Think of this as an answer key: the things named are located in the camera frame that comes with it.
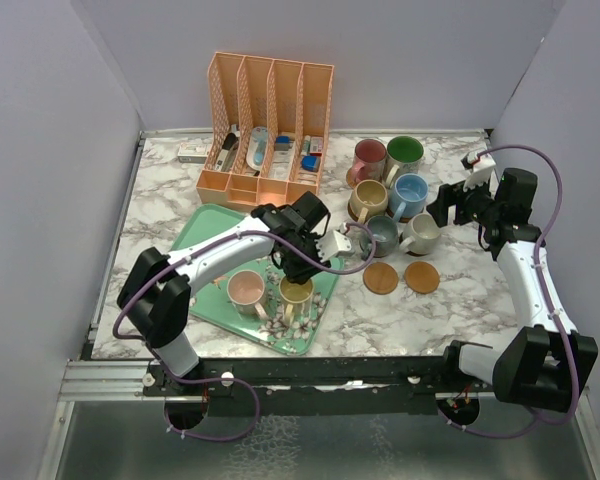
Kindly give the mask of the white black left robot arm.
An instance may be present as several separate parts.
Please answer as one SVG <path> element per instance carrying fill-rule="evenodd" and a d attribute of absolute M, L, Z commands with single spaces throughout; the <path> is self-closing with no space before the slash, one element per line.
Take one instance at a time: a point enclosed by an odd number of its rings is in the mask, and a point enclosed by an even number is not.
<path fill-rule="evenodd" d="M 163 254 L 154 247 L 136 259 L 117 298 L 122 318 L 139 332 L 168 368 L 166 382 L 186 395 L 200 385 L 199 357 L 184 329 L 190 298 L 211 281 L 261 257 L 277 255 L 277 267 L 302 285 L 330 262 L 319 256 L 313 229 L 330 218 L 325 204 L 307 192 L 292 204 L 256 207 L 235 227 L 188 249 Z"/>

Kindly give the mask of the dark grey blue mug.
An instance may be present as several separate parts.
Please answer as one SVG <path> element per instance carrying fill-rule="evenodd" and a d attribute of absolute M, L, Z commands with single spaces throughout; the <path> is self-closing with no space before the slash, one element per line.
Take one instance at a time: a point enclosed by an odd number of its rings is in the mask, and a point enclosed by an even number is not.
<path fill-rule="evenodd" d="M 388 256 L 398 245 L 399 233 L 396 223 L 391 217 L 374 216 L 366 223 L 376 240 L 375 258 Z M 371 242 L 367 234 L 363 234 L 359 240 L 360 256 L 363 260 L 369 257 Z"/>

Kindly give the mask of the light orange wooden coaster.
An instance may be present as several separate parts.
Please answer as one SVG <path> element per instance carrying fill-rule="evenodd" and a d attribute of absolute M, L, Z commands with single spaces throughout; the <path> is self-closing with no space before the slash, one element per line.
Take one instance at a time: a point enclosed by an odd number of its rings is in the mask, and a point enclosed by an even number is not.
<path fill-rule="evenodd" d="M 396 270 L 387 263 L 376 262 L 367 266 L 363 273 L 364 286 L 374 294 L 387 295 L 399 284 Z"/>

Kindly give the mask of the green mug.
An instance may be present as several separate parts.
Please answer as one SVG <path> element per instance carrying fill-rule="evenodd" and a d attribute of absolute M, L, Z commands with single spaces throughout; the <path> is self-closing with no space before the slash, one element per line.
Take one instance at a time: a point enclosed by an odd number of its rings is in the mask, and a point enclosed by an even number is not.
<path fill-rule="evenodd" d="M 410 136 L 394 137 L 388 142 L 386 151 L 383 182 L 387 189 L 390 189 L 401 175 L 417 173 L 425 157 L 424 146 Z"/>

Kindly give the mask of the yellow mug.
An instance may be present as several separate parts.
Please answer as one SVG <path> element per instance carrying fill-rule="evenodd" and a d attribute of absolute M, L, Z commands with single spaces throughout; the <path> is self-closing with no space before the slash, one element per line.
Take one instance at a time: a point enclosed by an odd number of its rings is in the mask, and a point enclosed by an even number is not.
<path fill-rule="evenodd" d="M 314 284 L 311 279 L 304 283 L 293 283 L 284 277 L 279 284 L 279 293 L 283 320 L 287 326 L 310 316 L 314 295 Z"/>

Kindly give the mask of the woven rattan coaster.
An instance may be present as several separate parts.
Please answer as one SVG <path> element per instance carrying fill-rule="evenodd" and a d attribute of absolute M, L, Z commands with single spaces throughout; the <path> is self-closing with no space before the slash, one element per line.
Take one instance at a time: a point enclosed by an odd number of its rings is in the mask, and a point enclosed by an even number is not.
<path fill-rule="evenodd" d="M 351 188 L 354 188 L 356 186 L 355 176 L 352 174 L 351 170 L 347 171 L 346 182 Z"/>

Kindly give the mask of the tan brown mug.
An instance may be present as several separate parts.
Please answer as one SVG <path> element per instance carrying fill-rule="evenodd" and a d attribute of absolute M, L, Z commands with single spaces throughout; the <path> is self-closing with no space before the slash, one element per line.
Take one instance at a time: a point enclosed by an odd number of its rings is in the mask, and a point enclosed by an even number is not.
<path fill-rule="evenodd" d="M 384 185 L 376 180 L 363 180 L 353 190 L 348 203 L 359 216 L 359 223 L 370 218 L 384 215 L 388 206 L 388 192 Z"/>

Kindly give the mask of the pink mug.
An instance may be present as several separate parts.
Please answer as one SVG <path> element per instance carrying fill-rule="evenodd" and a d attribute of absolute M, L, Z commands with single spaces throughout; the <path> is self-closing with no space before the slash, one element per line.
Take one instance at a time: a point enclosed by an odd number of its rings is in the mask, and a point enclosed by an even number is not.
<path fill-rule="evenodd" d="M 241 315 L 269 320 L 266 312 L 266 287 L 261 275 L 253 270 L 242 270 L 232 275 L 227 284 L 227 295 Z"/>

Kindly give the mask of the maroon red mug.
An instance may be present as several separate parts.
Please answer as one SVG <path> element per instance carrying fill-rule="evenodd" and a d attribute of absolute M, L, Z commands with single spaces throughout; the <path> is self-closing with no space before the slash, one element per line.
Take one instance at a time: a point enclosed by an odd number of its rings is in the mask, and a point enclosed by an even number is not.
<path fill-rule="evenodd" d="M 363 139 L 354 148 L 354 160 L 349 170 L 355 176 L 356 185 L 363 180 L 380 181 L 383 175 L 387 151 L 376 139 Z"/>

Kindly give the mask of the light blue mug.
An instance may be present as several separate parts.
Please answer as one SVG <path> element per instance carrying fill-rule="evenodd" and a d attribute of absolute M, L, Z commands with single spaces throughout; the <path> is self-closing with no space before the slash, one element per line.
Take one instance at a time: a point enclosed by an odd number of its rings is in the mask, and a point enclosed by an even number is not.
<path fill-rule="evenodd" d="M 428 192 L 428 183 L 420 175 L 401 175 L 389 192 L 387 209 L 393 212 L 393 221 L 400 217 L 412 218 L 420 214 L 425 208 Z"/>

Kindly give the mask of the dark walnut coaster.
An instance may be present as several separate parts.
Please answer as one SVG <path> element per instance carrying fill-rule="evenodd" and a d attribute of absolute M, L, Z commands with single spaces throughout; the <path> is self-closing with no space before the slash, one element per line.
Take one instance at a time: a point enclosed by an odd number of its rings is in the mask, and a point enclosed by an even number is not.
<path fill-rule="evenodd" d="M 413 251 L 410 251 L 410 250 L 407 250 L 405 253 L 406 253 L 407 255 L 410 255 L 410 256 L 412 256 L 412 257 L 418 257 L 418 258 L 419 258 L 419 257 L 425 257 L 425 256 L 428 256 L 428 255 L 430 255 L 430 252 L 424 252 L 424 253 L 423 253 L 423 252 L 420 252 L 420 253 L 418 253 L 418 252 L 413 252 Z"/>

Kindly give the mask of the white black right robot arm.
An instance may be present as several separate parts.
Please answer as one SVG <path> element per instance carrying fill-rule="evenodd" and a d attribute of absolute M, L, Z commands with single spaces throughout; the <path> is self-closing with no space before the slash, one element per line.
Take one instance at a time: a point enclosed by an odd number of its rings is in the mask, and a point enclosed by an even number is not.
<path fill-rule="evenodd" d="M 504 274 L 519 331 L 502 351 L 454 341 L 439 367 L 441 383 L 461 391 L 479 379 L 498 400 L 567 413 L 576 405 L 598 356 L 596 341 L 578 333 L 548 271 L 540 228 L 529 224 L 535 174 L 507 168 L 497 190 L 488 182 L 443 184 L 427 212 L 440 227 L 476 222 Z"/>

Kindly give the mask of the beige grey mug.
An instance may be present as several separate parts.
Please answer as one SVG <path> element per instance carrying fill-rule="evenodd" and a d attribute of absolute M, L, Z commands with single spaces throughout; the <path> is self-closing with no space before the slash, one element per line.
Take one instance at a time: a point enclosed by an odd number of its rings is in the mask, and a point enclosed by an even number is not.
<path fill-rule="evenodd" d="M 406 252 L 432 252 L 441 238 L 441 229 L 432 216 L 420 213 L 414 216 L 404 227 L 399 248 Z"/>

